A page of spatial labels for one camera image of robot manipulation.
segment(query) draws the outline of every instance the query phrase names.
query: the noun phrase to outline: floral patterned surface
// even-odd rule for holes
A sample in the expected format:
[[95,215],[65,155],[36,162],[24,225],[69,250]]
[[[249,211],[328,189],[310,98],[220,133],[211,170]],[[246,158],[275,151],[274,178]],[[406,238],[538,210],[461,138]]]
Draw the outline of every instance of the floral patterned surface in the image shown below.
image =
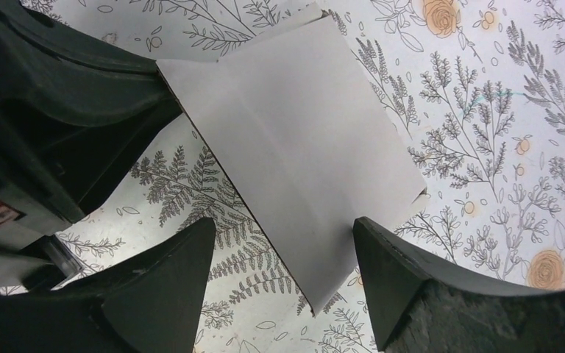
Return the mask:
[[[228,54],[307,4],[22,2],[136,54],[192,60]],[[565,1],[320,5],[428,183],[428,207],[394,231],[490,277],[565,288]],[[312,318],[184,117],[157,137],[101,209],[60,237],[88,275],[204,215],[215,218],[218,239],[196,353],[375,351],[358,270]]]

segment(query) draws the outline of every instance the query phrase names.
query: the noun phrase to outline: orange flower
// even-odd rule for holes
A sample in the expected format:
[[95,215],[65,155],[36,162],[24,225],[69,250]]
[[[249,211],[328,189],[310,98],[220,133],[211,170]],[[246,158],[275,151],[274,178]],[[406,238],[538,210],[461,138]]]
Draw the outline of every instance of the orange flower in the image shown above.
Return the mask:
[[530,286],[541,289],[560,289],[564,283],[564,260],[555,250],[545,250],[534,256],[527,273]]
[[460,22],[460,11],[457,11],[454,0],[424,0],[423,16],[427,28],[436,37],[446,38],[456,32]]

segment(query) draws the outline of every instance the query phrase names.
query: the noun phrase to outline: black plastic part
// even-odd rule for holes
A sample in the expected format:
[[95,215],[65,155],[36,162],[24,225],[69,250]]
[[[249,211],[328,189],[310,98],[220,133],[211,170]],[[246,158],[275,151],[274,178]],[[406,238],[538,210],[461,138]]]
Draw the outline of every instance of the black plastic part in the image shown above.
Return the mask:
[[22,227],[94,211],[180,113],[153,60],[0,0],[0,201]]
[[21,284],[29,292],[51,290],[83,269],[78,259],[56,235],[44,236],[20,250],[18,254],[37,257],[51,263],[22,279]]
[[191,353],[215,238],[203,218],[63,289],[0,296],[0,352]]
[[378,350],[565,352],[565,290],[477,274],[368,218],[353,232]]

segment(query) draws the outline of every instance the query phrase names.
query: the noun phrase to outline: white paper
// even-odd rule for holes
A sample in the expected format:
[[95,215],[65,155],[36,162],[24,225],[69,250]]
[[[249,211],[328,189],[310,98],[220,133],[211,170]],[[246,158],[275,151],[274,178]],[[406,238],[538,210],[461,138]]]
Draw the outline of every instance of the white paper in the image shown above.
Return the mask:
[[394,224],[425,188],[332,20],[218,63],[157,64],[311,307],[322,309],[356,265],[354,219]]

